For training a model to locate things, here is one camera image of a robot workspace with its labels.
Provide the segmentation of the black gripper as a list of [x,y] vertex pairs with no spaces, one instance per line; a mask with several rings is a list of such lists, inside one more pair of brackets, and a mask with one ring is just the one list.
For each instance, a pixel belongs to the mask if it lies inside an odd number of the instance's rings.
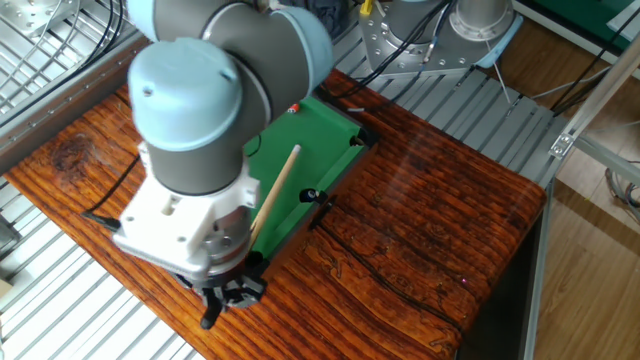
[[206,309],[200,321],[200,327],[210,330],[223,310],[223,304],[215,295],[215,288],[223,290],[228,307],[248,308],[260,302],[265,293],[267,282],[261,278],[249,277],[251,270],[247,267],[236,267],[228,272],[208,275],[205,279],[193,281],[192,290],[203,295]]

